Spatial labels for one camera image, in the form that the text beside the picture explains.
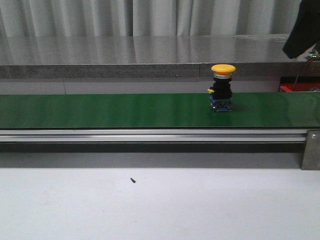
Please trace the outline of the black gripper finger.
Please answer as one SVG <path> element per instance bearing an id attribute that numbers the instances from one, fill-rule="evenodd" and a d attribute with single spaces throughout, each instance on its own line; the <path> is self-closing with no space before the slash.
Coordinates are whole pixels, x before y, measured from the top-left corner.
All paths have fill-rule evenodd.
<path id="1" fill-rule="evenodd" d="M 297 58 L 320 41 L 320 1 L 302 0 L 293 29 L 282 48 L 289 59 Z"/>

